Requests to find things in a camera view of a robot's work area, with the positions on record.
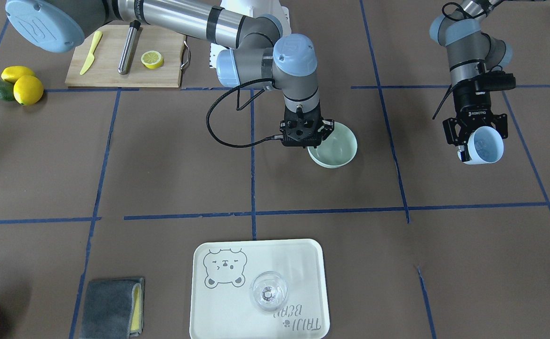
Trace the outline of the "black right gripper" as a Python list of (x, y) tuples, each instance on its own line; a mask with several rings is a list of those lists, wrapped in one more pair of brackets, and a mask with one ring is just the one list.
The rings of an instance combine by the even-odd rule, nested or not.
[(286, 110), (280, 124), (282, 145), (318, 147), (334, 132), (334, 124), (334, 120), (324, 119), (319, 110), (301, 114)]

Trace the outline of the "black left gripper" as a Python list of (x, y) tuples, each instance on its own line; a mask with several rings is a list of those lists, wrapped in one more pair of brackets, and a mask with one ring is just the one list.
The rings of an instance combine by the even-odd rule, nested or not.
[(480, 127), (492, 127), (502, 139), (508, 138), (507, 114), (492, 112), (490, 92), (516, 88), (512, 73), (490, 71), (462, 80), (449, 88), (446, 97), (453, 94), (456, 116), (443, 121), (447, 144), (457, 146), (460, 161), (469, 161), (469, 136)]

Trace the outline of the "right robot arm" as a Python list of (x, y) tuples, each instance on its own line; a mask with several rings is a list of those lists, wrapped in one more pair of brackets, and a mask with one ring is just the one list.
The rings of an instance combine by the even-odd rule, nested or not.
[(70, 51), (112, 21), (138, 21), (221, 45), (216, 69), (229, 94), (282, 91), (281, 133), (269, 141), (317, 147), (334, 131), (334, 121), (322, 117), (312, 41), (284, 34), (284, 21), (274, 15), (251, 17), (197, 0), (8, 0), (5, 11), (21, 36), (49, 52)]

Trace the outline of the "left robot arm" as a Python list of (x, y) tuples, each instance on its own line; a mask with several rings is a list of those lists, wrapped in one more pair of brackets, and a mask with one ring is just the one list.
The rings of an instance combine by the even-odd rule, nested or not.
[(505, 72), (513, 50), (480, 26), (499, 4), (498, 0), (448, 2), (454, 11), (442, 8), (429, 30), (448, 57), (450, 85), (445, 98), (452, 96), (455, 116), (443, 121), (446, 141), (469, 165), (499, 161), (508, 137), (508, 117), (492, 112), (491, 93), (516, 87), (515, 76)]

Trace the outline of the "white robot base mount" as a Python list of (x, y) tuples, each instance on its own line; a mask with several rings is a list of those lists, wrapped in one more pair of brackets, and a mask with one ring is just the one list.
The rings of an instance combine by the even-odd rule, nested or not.
[(286, 37), (291, 34), (289, 11), (282, 7), (279, 0), (223, 0), (221, 6), (209, 9), (206, 36), (210, 41), (209, 66), (218, 71), (228, 70), (225, 59), (231, 58), (233, 68), (242, 73), (258, 72), (260, 65), (269, 69), (272, 62), (273, 48), (226, 49), (217, 44), (217, 30), (225, 33), (241, 33), (243, 18), (266, 17), (278, 27), (279, 35)]

